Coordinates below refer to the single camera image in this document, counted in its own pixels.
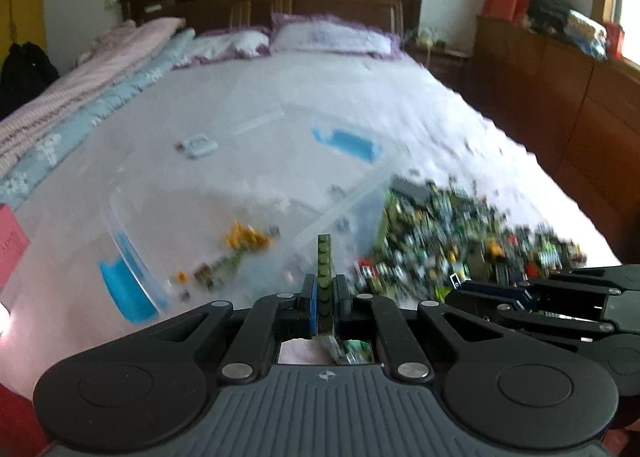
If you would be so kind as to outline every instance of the plastic storage box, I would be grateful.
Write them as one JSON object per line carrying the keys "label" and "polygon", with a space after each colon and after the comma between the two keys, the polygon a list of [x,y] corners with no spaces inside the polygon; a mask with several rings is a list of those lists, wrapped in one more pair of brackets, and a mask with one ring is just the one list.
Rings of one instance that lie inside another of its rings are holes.
{"label": "plastic storage box", "polygon": [[[314,273],[320,233],[333,236],[335,271],[350,271],[372,246],[405,153],[372,132],[297,110],[212,124],[188,139],[195,152],[186,145],[145,179],[119,185],[103,213],[124,264],[161,315],[298,292]],[[223,236],[235,220],[264,232],[276,227],[279,236],[271,249],[246,252],[212,290],[197,281],[172,285],[178,272],[192,275],[232,253]]]}

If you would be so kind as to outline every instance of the bed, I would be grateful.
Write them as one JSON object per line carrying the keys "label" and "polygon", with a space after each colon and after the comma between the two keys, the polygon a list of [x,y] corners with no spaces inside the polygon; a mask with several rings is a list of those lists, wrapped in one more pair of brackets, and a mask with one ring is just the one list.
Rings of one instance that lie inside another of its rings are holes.
{"label": "bed", "polygon": [[[271,12],[330,13],[402,35],[419,22],[421,0],[120,0],[137,23],[178,17],[196,32],[270,24]],[[16,216],[31,246],[0,298],[12,313],[0,337],[0,382],[31,397],[55,362],[135,331],[105,288],[96,260],[108,233],[100,217],[123,178],[175,155],[189,118],[221,123],[305,108],[384,133],[410,151],[399,170],[445,184],[449,174],[511,211],[514,224],[547,222],[578,241],[589,265],[617,265],[603,236],[538,166],[534,156],[410,59],[281,52],[173,70],[100,123],[31,195]],[[283,361],[324,362],[308,345]]]}

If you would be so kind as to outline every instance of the folded blanket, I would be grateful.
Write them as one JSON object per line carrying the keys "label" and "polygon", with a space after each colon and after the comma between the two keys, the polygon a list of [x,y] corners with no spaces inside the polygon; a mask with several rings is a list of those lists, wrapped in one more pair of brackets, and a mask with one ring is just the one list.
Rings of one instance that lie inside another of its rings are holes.
{"label": "folded blanket", "polygon": [[158,18],[144,24],[117,46],[94,55],[0,122],[0,177],[55,124],[158,54],[183,25],[181,18]]}

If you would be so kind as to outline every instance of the pink paper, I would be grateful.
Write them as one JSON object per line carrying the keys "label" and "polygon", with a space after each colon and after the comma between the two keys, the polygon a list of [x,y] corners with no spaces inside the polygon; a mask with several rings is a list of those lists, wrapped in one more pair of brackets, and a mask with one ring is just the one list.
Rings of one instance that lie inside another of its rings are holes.
{"label": "pink paper", "polygon": [[0,204],[0,287],[4,286],[29,246],[11,209]]}

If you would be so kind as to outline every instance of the black bag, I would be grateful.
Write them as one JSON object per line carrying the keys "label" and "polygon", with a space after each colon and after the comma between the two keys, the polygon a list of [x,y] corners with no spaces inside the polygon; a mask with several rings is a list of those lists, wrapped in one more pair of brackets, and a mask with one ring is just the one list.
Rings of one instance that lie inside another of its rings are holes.
{"label": "black bag", "polygon": [[47,54],[27,42],[13,44],[0,75],[0,120],[37,98],[60,76]]}

